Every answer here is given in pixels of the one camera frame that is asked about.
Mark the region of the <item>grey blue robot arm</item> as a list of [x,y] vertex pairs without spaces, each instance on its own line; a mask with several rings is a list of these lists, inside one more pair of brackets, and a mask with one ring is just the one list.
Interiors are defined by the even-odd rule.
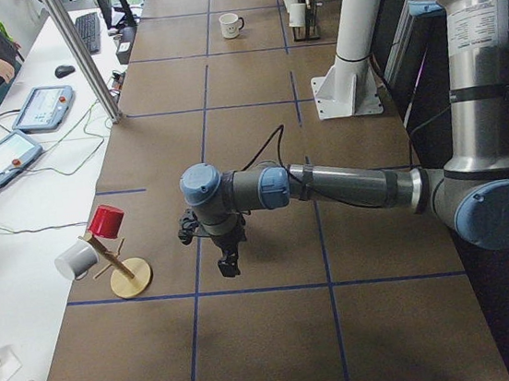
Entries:
[[200,163],[180,179],[187,210],[178,237],[208,237],[222,252],[219,271],[239,274],[245,215],[292,199],[358,208],[409,207],[434,214],[461,239],[509,247],[509,0],[408,0],[409,11],[443,11],[447,24],[453,155],[442,169],[409,172],[248,163],[221,173]]

